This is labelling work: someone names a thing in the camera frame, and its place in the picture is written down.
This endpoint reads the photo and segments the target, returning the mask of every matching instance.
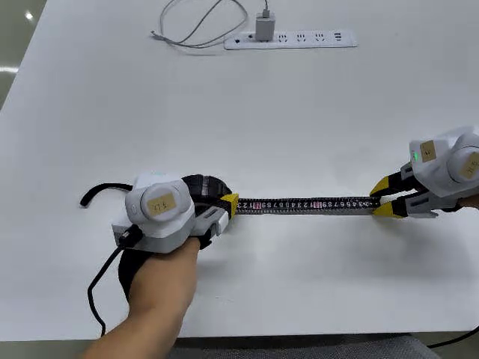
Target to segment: charging cable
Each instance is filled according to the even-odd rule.
[[[165,19],[166,13],[171,9],[171,7],[175,3],[179,2],[179,1],[180,0],[170,0],[170,2],[167,3],[167,5],[163,8],[161,14],[159,15],[159,21],[158,21],[159,33],[156,33],[154,30],[151,31],[151,35],[153,36],[153,39],[159,40],[159,41],[165,41],[168,45],[172,45],[172,46],[186,47],[186,48],[189,48],[189,49],[207,49],[209,47],[212,47],[212,46],[215,46],[215,45],[218,45],[219,43],[221,43],[223,40],[225,40],[225,39],[223,39],[224,37],[227,37],[229,34],[231,34],[233,31],[238,29],[240,26],[243,26],[244,24],[246,24],[246,22],[248,21],[248,12],[246,11],[245,7],[238,0],[230,0],[230,1],[234,2],[240,8],[240,10],[243,13],[243,19],[241,20],[241,22],[238,25],[234,26],[232,29],[226,31],[223,34],[221,34],[217,37],[214,37],[211,40],[200,42],[200,43],[186,43],[186,41],[189,40],[189,38],[191,36],[193,36],[196,33],[196,31],[201,27],[201,24],[203,24],[204,20],[213,12],[213,10],[222,1],[224,1],[224,0],[218,0],[204,14],[204,16],[201,18],[200,22],[195,26],[195,28],[193,28],[193,30],[188,35],[186,35],[186,37],[184,39],[178,40],[178,41],[172,40],[171,38],[165,36],[165,26],[163,25],[163,21]]]
[[[102,317],[99,315],[97,308],[95,307],[95,300],[93,299],[93,289],[98,284],[100,279],[102,279],[103,275],[106,273],[107,269],[113,263],[113,261],[118,256],[118,254],[120,254],[123,249],[135,247],[135,245],[142,238],[143,238],[143,232],[140,230],[140,228],[136,224],[132,225],[127,230],[125,230],[118,240],[118,247],[113,251],[112,254],[110,254],[110,257],[108,257],[108,259],[103,264],[102,268],[98,271],[98,274],[95,276],[95,278],[93,278],[90,285],[88,286],[88,289],[87,289],[88,303],[90,304],[90,310],[93,316],[95,317],[95,319],[97,320],[97,322],[100,324],[102,328],[101,334],[100,334],[101,337],[105,335],[106,324],[103,321]]]

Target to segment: white power strip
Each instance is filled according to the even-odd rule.
[[[272,41],[256,41],[254,32],[241,32],[225,40],[225,49],[308,49],[314,47],[356,47],[350,30],[275,31]]]

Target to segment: tape measure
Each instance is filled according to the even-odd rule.
[[[237,215],[371,215],[378,197],[240,198]]]
[[[183,181],[190,194],[196,197],[222,197],[231,190],[220,179],[200,174],[187,176]],[[131,191],[132,186],[124,183],[102,183],[96,185],[80,201],[88,206],[93,197],[106,188]],[[371,215],[381,205],[379,197],[313,197],[313,198],[240,198],[237,215]]]

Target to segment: black strap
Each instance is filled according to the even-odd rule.
[[[88,191],[85,196],[82,197],[80,200],[80,206],[83,207],[88,207],[90,204],[91,200],[99,194],[101,191],[107,188],[116,188],[116,189],[122,189],[124,191],[131,191],[133,189],[132,185],[126,185],[124,183],[102,183],[101,185],[96,185],[90,191]]]

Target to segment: gray floor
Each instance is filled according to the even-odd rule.
[[[6,0],[0,11],[0,108],[15,78],[46,0]],[[458,333],[415,334],[423,343],[436,343]],[[89,340],[0,343],[0,358],[72,358]],[[479,358],[479,335],[459,344],[437,349],[444,359]]]

